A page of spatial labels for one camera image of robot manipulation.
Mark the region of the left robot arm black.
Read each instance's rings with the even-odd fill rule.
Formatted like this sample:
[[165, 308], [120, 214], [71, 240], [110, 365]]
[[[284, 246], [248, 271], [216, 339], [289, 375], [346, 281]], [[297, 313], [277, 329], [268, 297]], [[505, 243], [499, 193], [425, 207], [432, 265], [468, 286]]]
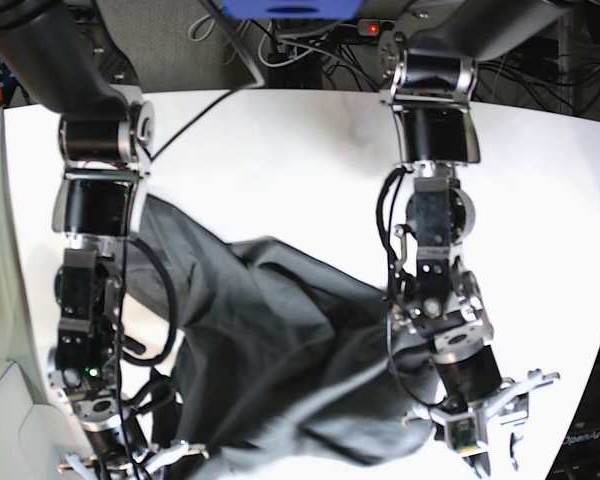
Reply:
[[491, 474], [488, 438], [499, 422], [510, 442], [529, 415], [529, 395], [555, 374], [533, 370], [516, 381], [501, 375], [491, 342], [493, 327], [462, 245], [475, 224], [475, 207], [457, 170], [480, 160], [470, 99], [478, 66], [508, 53], [569, 11], [568, 1], [465, 1], [440, 25], [414, 34], [384, 33], [379, 60], [383, 93], [400, 141], [395, 177], [411, 174], [405, 220], [376, 208], [384, 245], [392, 235], [414, 240], [415, 271], [404, 272], [405, 249], [388, 249], [389, 326], [421, 337], [442, 381], [441, 401], [417, 400], [414, 418], [431, 422], [451, 451], [476, 476]]

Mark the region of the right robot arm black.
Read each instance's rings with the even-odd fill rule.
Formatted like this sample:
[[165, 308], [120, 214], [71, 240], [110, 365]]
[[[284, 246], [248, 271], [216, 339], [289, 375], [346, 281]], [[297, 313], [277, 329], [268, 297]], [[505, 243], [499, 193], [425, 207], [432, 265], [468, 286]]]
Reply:
[[149, 452], [122, 402], [120, 363], [126, 244], [144, 203], [153, 108], [135, 74], [102, 72], [65, 2], [0, 1], [0, 57], [60, 117], [63, 177], [52, 227], [67, 244], [55, 279], [60, 318], [49, 385], [100, 469], [121, 475]]

